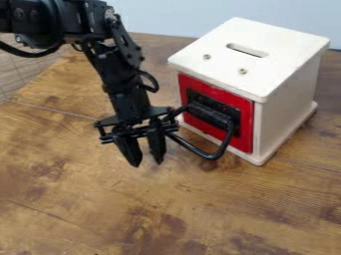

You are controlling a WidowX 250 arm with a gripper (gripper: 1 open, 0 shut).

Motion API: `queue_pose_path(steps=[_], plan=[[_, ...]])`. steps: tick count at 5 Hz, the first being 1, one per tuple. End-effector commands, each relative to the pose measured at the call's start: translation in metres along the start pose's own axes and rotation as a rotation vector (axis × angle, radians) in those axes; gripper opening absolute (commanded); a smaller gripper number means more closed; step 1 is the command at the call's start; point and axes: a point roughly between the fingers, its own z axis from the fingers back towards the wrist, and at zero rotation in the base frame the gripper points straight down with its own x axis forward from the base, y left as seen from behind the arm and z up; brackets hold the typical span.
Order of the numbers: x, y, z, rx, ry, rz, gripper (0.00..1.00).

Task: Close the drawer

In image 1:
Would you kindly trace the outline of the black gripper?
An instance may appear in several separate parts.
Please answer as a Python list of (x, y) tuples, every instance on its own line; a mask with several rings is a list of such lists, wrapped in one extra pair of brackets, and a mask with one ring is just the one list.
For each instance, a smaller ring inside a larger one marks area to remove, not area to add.
[(114, 143), (129, 161), (138, 167), (143, 160), (141, 137), (147, 137), (150, 153), (157, 163), (165, 161), (166, 134), (178, 131), (170, 107), (155, 107), (147, 93), (110, 94), (115, 114), (95, 122), (102, 144)]

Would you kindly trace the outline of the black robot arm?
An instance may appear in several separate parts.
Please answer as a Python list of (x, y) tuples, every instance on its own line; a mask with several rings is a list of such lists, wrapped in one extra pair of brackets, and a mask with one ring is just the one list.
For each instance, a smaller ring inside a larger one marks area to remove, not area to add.
[(103, 0), (0, 0), (0, 33), (11, 33), (28, 52), (0, 41), (0, 50), (23, 58), (42, 58), (64, 45), (82, 52), (103, 81), (115, 114), (95, 128), (103, 143), (118, 146), (131, 166), (149, 140), (157, 162), (165, 160), (166, 135), (177, 130), (171, 109), (151, 105), (149, 94), (161, 86), (141, 69), (142, 47), (127, 33), (122, 17)]

